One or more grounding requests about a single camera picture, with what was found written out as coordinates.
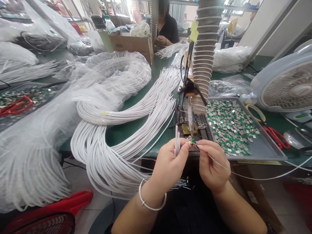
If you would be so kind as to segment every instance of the plastic tray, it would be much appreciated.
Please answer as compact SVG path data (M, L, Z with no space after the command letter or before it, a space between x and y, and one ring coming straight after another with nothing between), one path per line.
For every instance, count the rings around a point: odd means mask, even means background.
M267 134L267 132L262 128L259 122L254 118L250 111L245 107L245 105L240 101L239 98L235 97L209 97L208 101L213 100L230 100L237 102L240 107L250 115L253 120L254 125L260 132L260 137L253 139L253 142L250 142L250 156L246 157L227 157L229 160L261 160L261 161L285 161L287 156L281 151L281 149L275 144L272 138Z

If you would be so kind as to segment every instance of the tiled floor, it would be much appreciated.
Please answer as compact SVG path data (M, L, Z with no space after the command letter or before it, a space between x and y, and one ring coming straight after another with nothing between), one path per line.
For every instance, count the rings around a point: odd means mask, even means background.
M79 164L75 160L67 159L67 161ZM253 171L255 178L264 178L264 171L261 167L251 166L251 170ZM266 170L265 177L271 176L268 175L268 171L270 170ZM96 217L112 202L112 199L93 189L85 170L77 167L69 167L65 169L65 174L68 180L72 183L74 192L86 189L93 190L94 192L92 202L84 207L76 216L75 234L88 234ZM288 234L311 234L300 216L294 199L285 191L281 180L260 181L259 184L263 188L263 193L266 196L266 199Z

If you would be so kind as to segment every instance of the bracelet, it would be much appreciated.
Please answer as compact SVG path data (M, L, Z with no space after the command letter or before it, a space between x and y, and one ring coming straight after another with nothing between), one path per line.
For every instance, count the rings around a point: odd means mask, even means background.
M144 179L142 180L142 182L140 183L140 187L139 187L139 196L140 196L140 199L141 199L141 202L142 202L142 206L144 205L145 207L149 208L149 209L152 210L152 211L159 211L159 210L161 210L161 209L165 206L165 204L166 204L167 193L165 193L165 196L164 196L162 205L161 205L159 208L157 208L157 209L148 206L148 205L145 203L145 201L143 200L142 195L141 195L141 188L142 188L142 185L143 185L144 180L150 179L150 178L151 178L151 176L148 176L148 177L144 178Z

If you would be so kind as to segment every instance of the black shirt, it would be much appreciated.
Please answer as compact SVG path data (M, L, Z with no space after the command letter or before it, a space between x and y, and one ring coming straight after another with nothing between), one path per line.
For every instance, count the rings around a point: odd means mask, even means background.
M146 20L146 22L150 26L150 18L148 18ZM162 27L160 32L158 32L158 29L157 29L156 35L157 36L158 35L164 36L169 41L171 41L173 44L178 43L180 41L180 38L179 38L178 25L176 23L176 20L173 17L171 17L169 14L167 14L166 15L166 22L165 22L164 26Z

